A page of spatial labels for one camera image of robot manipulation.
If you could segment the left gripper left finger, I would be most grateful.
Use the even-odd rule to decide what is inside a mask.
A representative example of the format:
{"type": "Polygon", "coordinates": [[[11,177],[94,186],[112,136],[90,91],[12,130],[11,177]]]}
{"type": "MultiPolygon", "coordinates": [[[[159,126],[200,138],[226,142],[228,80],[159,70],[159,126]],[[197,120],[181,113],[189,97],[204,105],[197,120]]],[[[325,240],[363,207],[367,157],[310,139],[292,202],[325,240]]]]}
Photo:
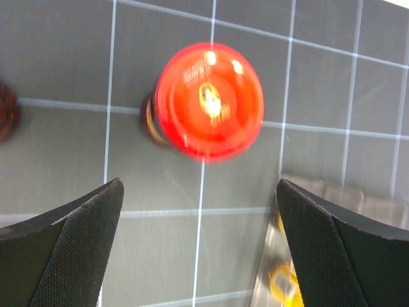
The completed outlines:
{"type": "Polygon", "coordinates": [[[1,306],[96,306],[123,205],[115,178],[1,228],[1,306]]]}

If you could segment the small yellow-label bottle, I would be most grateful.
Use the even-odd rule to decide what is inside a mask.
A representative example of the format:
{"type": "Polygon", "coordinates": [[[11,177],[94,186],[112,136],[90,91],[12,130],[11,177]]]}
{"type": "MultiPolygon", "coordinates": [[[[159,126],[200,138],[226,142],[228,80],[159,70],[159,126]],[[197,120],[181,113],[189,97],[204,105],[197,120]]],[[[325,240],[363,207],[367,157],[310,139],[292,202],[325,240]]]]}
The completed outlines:
{"type": "Polygon", "coordinates": [[[282,262],[269,270],[269,288],[281,306],[304,307],[300,286],[293,261],[282,262]]]}

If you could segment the red-lid sauce jar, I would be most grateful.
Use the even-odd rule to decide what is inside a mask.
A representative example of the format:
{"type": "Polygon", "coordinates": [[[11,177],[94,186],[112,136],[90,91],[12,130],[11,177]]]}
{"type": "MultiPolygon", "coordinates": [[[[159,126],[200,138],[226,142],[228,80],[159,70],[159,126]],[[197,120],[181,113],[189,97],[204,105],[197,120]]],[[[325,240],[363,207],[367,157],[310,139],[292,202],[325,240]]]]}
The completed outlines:
{"type": "Polygon", "coordinates": [[[244,153],[264,117],[259,77],[239,52],[199,42],[178,51],[140,106],[153,142],[190,159],[215,163],[244,153]]]}
{"type": "Polygon", "coordinates": [[[1,81],[1,143],[11,138],[22,118],[15,93],[1,81]]]}

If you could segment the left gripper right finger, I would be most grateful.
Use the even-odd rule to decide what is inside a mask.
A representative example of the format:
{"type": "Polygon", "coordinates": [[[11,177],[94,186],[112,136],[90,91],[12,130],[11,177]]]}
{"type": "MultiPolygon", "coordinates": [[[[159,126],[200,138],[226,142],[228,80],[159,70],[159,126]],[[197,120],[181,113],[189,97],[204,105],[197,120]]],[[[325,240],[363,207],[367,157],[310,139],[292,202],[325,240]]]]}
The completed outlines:
{"type": "Polygon", "coordinates": [[[287,179],[276,198],[305,306],[408,306],[408,232],[287,179]]]}

